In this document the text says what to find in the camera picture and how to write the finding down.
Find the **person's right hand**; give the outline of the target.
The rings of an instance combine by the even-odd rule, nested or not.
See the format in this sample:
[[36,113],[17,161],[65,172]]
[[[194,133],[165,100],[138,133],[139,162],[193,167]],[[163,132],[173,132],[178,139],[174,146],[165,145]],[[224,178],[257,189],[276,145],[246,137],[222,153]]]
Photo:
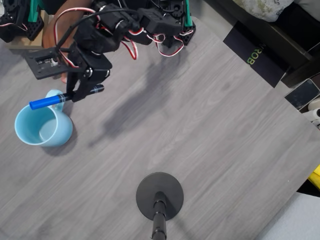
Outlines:
[[53,76],[52,78],[55,80],[60,79],[64,84],[67,83],[67,75],[65,73]]

